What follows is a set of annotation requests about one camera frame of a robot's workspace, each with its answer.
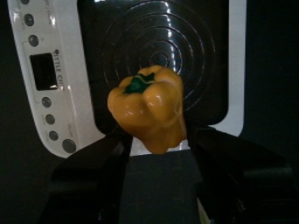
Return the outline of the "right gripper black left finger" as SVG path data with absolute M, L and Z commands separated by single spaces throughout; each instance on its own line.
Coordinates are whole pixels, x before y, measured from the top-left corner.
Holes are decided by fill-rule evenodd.
M 38 224 L 119 224 L 133 137 L 117 128 L 54 170 Z

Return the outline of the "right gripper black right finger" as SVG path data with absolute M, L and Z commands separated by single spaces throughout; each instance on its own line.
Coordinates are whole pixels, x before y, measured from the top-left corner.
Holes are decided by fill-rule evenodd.
M 209 126 L 190 124 L 187 139 L 210 224 L 299 224 L 299 191 L 286 159 Z

